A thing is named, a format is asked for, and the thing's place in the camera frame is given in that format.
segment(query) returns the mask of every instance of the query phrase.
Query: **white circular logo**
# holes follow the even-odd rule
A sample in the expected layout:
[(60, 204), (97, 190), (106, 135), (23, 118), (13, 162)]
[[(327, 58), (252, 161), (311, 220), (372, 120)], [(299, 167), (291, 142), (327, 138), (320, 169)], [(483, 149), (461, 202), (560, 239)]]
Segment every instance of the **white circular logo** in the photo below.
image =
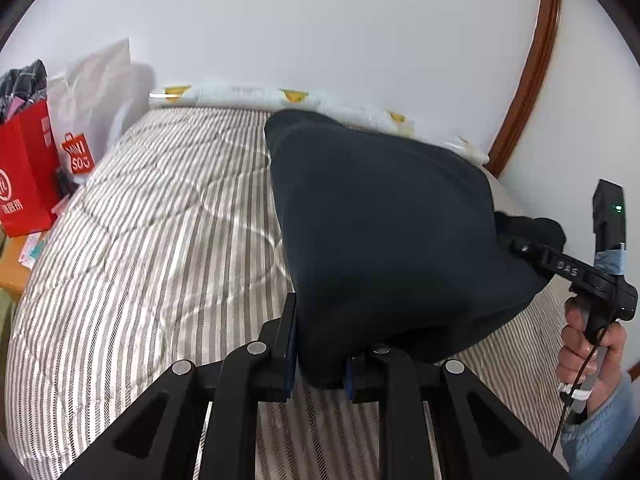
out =
[(9, 202), (11, 200), (11, 182), (6, 173), (0, 170), (0, 200)]

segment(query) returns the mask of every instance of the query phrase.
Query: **blue denim sleeve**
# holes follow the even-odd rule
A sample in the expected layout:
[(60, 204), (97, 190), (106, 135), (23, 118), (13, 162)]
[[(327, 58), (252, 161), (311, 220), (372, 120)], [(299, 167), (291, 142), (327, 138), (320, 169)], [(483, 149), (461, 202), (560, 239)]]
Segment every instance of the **blue denim sleeve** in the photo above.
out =
[(637, 418), (631, 378), (623, 374), (616, 391), (593, 415), (582, 424), (565, 424), (562, 428), (562, 454), (569, 466), (569, 476), (580, 480), (602, 478)]

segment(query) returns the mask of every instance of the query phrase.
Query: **human hand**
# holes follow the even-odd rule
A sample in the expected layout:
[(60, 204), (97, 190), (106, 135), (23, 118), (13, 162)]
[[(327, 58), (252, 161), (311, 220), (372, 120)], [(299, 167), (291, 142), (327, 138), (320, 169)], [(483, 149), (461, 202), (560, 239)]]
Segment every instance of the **human hand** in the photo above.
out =
[[(558, 354), (558, 367), (556, 376), (563, 383), (573, 384), (578, 376), (584, 360), (589, 355), (593, 345), (584, 337), (585, 323), (582, 313), (576, 303), (576, 298), (569, 298), (564, 304), (564, 316), (567, 326), (562, 329), (561, 338), (564, 346)], [(609, 396), (615, 391), (622, 380), (622, 352), (625, 348), (626, 330), (618, 322), (609, 326), (601, 346), (608, 347), (607, 356), (604, 359), (600, 374), (596, 380), (593, 391), (587, 400), (587, 412), (595, 412)], [(596, 354), (584, 369), (580, 382), (584, 382), (586, 375), (596, 372)]]

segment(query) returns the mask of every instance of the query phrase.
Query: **mattress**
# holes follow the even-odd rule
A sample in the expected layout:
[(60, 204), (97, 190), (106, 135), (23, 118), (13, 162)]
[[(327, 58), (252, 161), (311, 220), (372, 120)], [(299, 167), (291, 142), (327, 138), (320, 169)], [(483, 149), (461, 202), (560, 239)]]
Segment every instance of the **mattress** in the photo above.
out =
[[(57, 478), (166, 368), (223, 359), (278, 317), (287, 274), (264, 139), (268, 113), (150, 111), (73, 196), (12, 329), (8, 439)], [(519, 213), (492, 177), (497, 207)], [(548, 286), (458, 356), (547, 447), (564, 320)], [(260, 404), (256, 478), (377, 478), (378, 409), (297, 377)]]

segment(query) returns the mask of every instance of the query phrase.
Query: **striped mattress pad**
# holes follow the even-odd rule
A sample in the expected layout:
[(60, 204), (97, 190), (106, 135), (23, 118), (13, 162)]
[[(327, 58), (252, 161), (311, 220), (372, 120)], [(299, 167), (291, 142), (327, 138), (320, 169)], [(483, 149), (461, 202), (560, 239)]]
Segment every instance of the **striped mattress pad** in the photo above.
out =
[[(152, 110), (73, 196), (18, 307), (7, 361), (8, 439), (35, 479), (60, 476), (173, 362), (219, 361), (280, 315), (292, 285), (268, 116)], [(497, 208), (519, 213), (488, 179)], [(550, 285), (458, 356), (547, 447), (563, 320)], [(377, 464), (376, 404), (299, 376), (286, 404), (260, 404), (256, 478), (375, 479)]]

